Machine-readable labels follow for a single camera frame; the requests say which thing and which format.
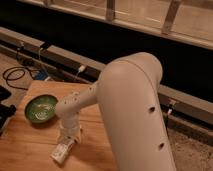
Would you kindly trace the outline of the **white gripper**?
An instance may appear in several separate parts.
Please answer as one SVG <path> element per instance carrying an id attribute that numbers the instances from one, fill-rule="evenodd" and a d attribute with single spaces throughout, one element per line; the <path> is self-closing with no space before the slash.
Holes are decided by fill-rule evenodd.
<path id="1" fill-rule="evenodd" d="M 74 137 L 77 135 L 77 141 L 82 141 L 83 129 L 80 128 L 79 123 L 68 124 L 60 123 L 60 135 L 57 138 L 57 144 L 60 144 L 65 137 Z"/>

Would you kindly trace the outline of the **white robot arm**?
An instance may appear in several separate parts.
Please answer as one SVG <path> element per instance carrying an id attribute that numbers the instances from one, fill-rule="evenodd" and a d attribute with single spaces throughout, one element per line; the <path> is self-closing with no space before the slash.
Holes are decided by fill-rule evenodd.
<path id="1" fill-rule="evenodd" d="M 75 134 L 78 111 L 98 104 L 119 171 L 176 171 L 157 93 L 161 79 L 161 63 L 150 53 L 110 62 L 90 87 L 57 103 L 61 134 Z"/>

